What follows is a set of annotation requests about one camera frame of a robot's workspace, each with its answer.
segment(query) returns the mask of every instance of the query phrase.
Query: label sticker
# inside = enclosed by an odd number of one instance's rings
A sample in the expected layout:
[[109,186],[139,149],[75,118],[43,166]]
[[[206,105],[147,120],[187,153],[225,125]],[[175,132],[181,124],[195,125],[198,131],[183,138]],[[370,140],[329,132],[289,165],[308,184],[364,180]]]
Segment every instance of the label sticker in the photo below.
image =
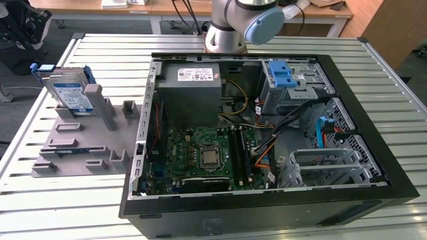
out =
[[270,179],[270,181],[271,181],[273,183],[275,183],[275,182],[277,182],[277,176],[273,174],[273,172],[271,172],[271,171],[269,172],[267,177],[269,177],[269,179]]
[[79,83],[55,83],[58,95],[67,107],[78,113],[89,113],[94,106],[89,97],[83,94],[83,87]]
[[149,14],[147,11],[129,11],[130,14]]
[[261,106],[255,107],[255,114],[262,115],[262,107]]
[[294,75],[294,79],[306,79],[305,75]]
[[213,68],[181,68],[178,81],[214,81]]
[[285,164],[286,163],[288,158],[285,156],[281,156],[277,163],[278,164]]

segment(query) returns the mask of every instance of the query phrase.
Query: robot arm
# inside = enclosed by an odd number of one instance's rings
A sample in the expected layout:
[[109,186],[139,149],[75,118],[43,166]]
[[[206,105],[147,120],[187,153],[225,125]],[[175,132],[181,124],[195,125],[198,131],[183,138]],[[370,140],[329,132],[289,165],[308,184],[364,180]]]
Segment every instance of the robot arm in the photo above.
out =
[[242,53],[246,41],[267,43],[281,31],[285,14],[280,0],[213,1],[211,26],[206,35],[206,49],[213,53]]

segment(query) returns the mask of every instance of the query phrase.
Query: metal workbench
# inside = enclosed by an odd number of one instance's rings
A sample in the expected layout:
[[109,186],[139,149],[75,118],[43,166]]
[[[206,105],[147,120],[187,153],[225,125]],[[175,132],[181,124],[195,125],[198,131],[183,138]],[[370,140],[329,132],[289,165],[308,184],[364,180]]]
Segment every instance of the metal workbench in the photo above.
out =
[[[427,109],[370,44],[353,38],[278,37],[247,48],[250,53],[332,55],[421,197],[345,226],[198,239],[306,239],[314,235],[317,240],[427,239]],[[114,104],[142,103],[154,52],[203,52],[203,40],[190,35],[87,34],[71,40],[59,65],[90,65]],[[55,106],[45,88],[0,161],[0,238],[143,239],[118,217],[123,174],[30,176],[58,116]]]

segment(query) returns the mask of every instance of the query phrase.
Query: white box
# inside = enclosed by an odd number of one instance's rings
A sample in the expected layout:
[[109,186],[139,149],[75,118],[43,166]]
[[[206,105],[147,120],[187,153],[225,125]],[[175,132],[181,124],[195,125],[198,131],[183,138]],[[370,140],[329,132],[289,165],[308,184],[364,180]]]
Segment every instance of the white box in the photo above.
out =
[[123,9],[129,7],[126,0],[102,0],[101,8],[102,9]]
[[149,0],[127,0],[127,3],[134,5],[146,5],[147,2]]

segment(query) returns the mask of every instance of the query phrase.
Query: green motherboard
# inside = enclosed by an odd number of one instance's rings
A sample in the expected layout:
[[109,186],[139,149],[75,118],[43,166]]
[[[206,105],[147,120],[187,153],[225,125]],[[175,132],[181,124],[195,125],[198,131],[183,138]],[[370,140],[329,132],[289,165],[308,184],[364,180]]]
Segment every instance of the green motherboard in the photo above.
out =
[[[265,188],[262,172],[251,174],[251,181],[235,182],[234,159],[229,137],[230,128],[187,128],[170,129],[167,135],[167,161],[165,177],[157,180],[159,194],[174,193],[173,187],[182,179],[189,178],[230,178],[229,191]],[[255,133],[251,128],[243,129],[245,145],[250,150],[257,145]]]

